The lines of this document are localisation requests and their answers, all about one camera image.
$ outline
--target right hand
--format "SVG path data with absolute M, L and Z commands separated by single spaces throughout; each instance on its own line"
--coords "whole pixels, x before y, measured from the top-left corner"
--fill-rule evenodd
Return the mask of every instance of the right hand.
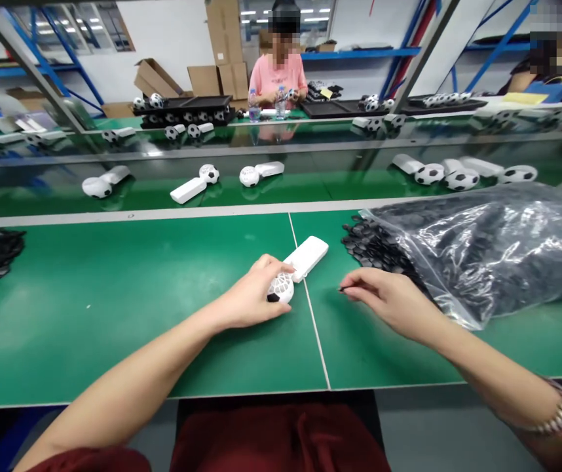
M 456 326 L 405 275 L 361 268 L 349 273 L 340 289 L 368 305 L 398 334 L 429 347 Z

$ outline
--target left hand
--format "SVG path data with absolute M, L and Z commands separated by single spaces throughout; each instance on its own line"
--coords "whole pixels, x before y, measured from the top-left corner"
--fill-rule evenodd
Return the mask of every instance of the left hand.
M 246 328 L 289 312 L 290 305 L 266 299 L 272 280 L 281 272 L 292 273 L 294 267 L 268 254 L 260 257 L 245 276 L 208 306 L 219 329 Z

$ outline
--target hand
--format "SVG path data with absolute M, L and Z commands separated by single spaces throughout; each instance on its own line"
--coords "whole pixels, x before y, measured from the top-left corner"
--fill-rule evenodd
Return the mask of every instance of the hand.
M 220 330 L 246 328 L 277 318 L 291 306 L 266 299 L 272 280 L 281 272 L 294 272 L 294 267 L 264 254 L 248 273 L 208 307 Z
M 357 269 L 342 280 L 340 290 L 368 305 L 398 334 L 428 347 L 456 326 L 405 275 Z

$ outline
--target pink shirt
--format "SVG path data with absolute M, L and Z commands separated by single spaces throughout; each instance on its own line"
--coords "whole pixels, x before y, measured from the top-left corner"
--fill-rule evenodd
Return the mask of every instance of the pink shirt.
M 274 65 L 271 54 L 265 54 L 257 59 L 250 77 L 250 88 L 255 89 L 257 95 L 265 95 L 278 90 L 280 85 L 286 88 L 286 92 L 290 89 L 307 88 L 300 54 L 289 54 L 283 66 Z M 291 108 L 292 105 L 288 102 L 286 106 Z

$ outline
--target yellow paper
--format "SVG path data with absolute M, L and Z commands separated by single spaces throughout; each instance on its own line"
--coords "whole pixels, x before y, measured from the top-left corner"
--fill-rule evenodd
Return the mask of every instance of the yellow paper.
M 545 94 L 526 94 L 518 92 L 509 92 L 504 95 L 504 102 L 514 102 L 526 105 L 539 105 L 548 97 Z
M 331 100 L 331 95 L 333 95 L 333 92 L 330 91 L 328 88 L 323 87 L 323 88 L 320 89 L 320 94 L 322 96 L 327 97 L 328 100 Z

